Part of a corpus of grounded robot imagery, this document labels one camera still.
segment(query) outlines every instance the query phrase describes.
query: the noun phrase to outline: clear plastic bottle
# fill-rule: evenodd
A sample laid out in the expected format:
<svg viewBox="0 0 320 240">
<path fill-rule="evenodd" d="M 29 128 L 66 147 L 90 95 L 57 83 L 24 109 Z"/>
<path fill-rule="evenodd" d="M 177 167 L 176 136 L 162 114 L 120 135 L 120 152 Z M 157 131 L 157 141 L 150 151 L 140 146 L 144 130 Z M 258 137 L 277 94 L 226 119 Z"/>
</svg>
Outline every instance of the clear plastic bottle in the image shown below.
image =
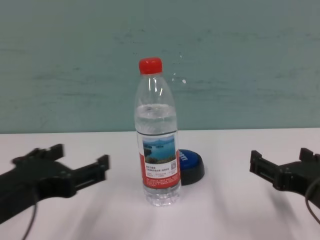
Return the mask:
<svg viewBox="0 0 320 240">
<path fill-rule="evenodd" d="M 144 193 L 149 203 L 176 202 L 181 187 L 174 98 L 162 76 L 158 57 L 139 62 L 142 80 L 135 97 L 137 131 Z"/>
</svg>

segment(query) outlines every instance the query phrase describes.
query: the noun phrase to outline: blue lid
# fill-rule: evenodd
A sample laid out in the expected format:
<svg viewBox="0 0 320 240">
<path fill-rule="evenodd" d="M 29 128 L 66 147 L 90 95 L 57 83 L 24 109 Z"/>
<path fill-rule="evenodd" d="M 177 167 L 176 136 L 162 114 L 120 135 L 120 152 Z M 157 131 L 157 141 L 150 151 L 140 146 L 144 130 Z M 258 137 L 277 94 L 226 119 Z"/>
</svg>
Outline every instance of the blue lid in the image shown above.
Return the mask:
<svg viewBox="0 0 320 240">
<path fill-rule="evenodd" d="M 181 184 L 189 185 L 198 182 L 205 175 L 205 166 L 202 158 L 194 151 L 180 149 Z"/>
<path fill-rule="evenodd" d="M 186 170 L 191 169 L 197 166 L 198 164 L 198 155 L 194 151 L 180 149 L 179 150 L 179 158 L 180 158 L 180 169 Z"/>
</svg>

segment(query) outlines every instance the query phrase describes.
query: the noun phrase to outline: bottle label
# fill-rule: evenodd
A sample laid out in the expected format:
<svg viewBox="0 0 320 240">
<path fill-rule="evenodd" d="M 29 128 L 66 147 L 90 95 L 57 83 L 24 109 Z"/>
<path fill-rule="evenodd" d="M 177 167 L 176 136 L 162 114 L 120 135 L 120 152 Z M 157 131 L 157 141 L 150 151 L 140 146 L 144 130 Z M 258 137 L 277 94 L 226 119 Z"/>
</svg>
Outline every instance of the bottle label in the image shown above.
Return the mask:
<svg viewBox="0 0 320 240">
<path fill-rule="evenodd" d="M 173 187 L 180 181 L 177 132 L 163 135 L 137 133 L 144 185 L 153 189 Z"/>
</svg>

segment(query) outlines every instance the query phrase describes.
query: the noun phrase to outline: wire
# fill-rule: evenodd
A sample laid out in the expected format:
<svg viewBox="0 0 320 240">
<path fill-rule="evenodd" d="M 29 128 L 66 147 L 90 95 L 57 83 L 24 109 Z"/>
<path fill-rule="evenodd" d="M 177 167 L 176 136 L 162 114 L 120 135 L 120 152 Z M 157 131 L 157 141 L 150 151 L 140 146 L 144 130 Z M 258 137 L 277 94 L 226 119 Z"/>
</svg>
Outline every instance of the wire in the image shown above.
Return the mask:
<svg viewBox="0 0 320 240">
<path fill-rule="evenodd" d="M 320 183 L 320 177 L 317 178 L 316 180 L 314 180 L 313 183 L 311 183 L 310 186 L 307 188 L 305 195 L 304 195 L 304 200 L 305 200 L 305 205 L 308 208 L 310 214 L 317 221 L 317 223 L 320 224 L 320 219 L 315 215 L 314 211 L 312 211 L 310 204 L 309 204 L 309 198 L 310 198 L 315 186 L 318 183 Z"/>
<path fill-rule="evenodd" d="M 34 225 L 34 222 L 35 222 L 35 219 L 36 219 L 36 215 L 37 215 L 37 209 L 38 209 L 38 196 L 36 194 L 36 191 L 35 189 L 33 188 L 32 189 L 32 195 L 33 195 L 33 204 L 34 204 L 34 207 L 33 207 L 33 212 L 32 212 L 32 217 L 31 217 L 31 220 L 29 222 L 29 225 L 28 225 L 28 228 L 26 229 L 23 237 L 22 237 L 22 240 L 26 240 L 29 233 L 30 233 L 30 230 L 31 228 L 33 227 Z"/>
</svg>

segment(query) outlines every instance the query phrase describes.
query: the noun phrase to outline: table surface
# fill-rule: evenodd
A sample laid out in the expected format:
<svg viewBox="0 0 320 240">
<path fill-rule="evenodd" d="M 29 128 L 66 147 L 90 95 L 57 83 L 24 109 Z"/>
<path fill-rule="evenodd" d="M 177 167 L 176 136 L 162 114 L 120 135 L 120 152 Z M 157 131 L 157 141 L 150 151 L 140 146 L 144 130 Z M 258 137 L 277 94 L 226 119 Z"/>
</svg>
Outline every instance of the table surface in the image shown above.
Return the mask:
<svg viewBox="0 0 320 240">
<path fill-rule="evenodd" d="M 107 181 L 72 198 L 39 202 L 29 240 L 316 240 L 320 226 L 304 198 L 280 192 L 249 172 L 251 150 L 276 164 L 297 161 L 301 147 L 320 153 L 320 129 L 180 131 L 179 147 L 199 153 L 205 176 L 181 188 L 172 206 L 143 194 L 135 132 L 0 135 L 0 172 L 36 147 L 65 144 L 71 168 L 111 156 Z M 320 216 L 320 211 L 313 207 Z M 1 239 L 21 239 L 32 207 L 0 225 Z"/>
</svg>

